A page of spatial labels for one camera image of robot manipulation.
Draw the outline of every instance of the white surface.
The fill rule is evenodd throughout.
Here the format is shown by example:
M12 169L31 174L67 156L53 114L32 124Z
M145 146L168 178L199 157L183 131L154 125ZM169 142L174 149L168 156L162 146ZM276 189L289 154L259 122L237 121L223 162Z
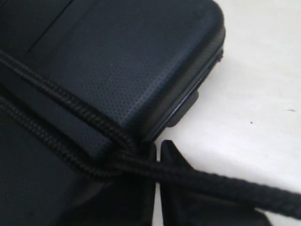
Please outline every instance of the white surface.
M173 140L199 170L301 192L301 0L217 2L224 59L158 144ZM301 226L269 217L275 226ZM154 225L162 225L159 196Z

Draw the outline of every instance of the drawstring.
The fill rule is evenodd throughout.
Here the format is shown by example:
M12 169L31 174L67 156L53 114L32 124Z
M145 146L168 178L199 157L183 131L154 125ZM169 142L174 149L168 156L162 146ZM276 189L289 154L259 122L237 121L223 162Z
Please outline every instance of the drawstring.
M173 184L301 219L301 194L140 159L136 156L139 148L135 141L109 117L1 50L0 64L12 70L36 90L108 137L119 147L109 158L101 159L100 162L92 160L82 147L0 86L0 109L46 145L65 164L87 178L104 181L120 177L124 173L136 174L160 183Z

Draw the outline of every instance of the black rope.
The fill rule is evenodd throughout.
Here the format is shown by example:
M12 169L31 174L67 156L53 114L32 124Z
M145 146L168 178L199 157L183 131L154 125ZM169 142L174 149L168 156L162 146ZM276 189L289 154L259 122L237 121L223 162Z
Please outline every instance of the black rope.
M120 149L115 150L110 159L102 159L100 166L79 145L0 86L0 109L46 145L64 163L86 177L103 181L119 177L123 173L131 173L301 219L301 194L139 159L135 155L138 151L135 141L109 117L2 51L0 63L119 145Z

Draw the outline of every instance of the black bag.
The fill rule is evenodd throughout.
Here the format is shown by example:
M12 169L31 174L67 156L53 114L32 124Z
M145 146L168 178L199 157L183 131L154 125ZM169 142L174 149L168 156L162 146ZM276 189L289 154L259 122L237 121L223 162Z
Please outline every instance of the black bag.
M108 203L86 207L109 202L101 191L110 197L135 185L153 197L153 182L96 183L76 171L91 162L110 168L116 144L134 150L175 125L220 61L224 38L211 0L0 1L0 225L104 225ZM140 155L154 159L154 151ZM144 194L135 208L139 198L153 204Z

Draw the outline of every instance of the black case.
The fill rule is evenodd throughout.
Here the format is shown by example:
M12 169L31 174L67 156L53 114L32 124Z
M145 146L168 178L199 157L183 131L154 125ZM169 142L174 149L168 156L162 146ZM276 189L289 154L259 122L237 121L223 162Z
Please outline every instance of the black case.
M224 37L222 12L211 0L0 0L0 49L139 142L184 115L221 59ZM0 74L2 85L91 157L110 149L105 137L1 64ZM0 153L0 225L55 225L79 204L79 191L89 193L87 181L2 112Z

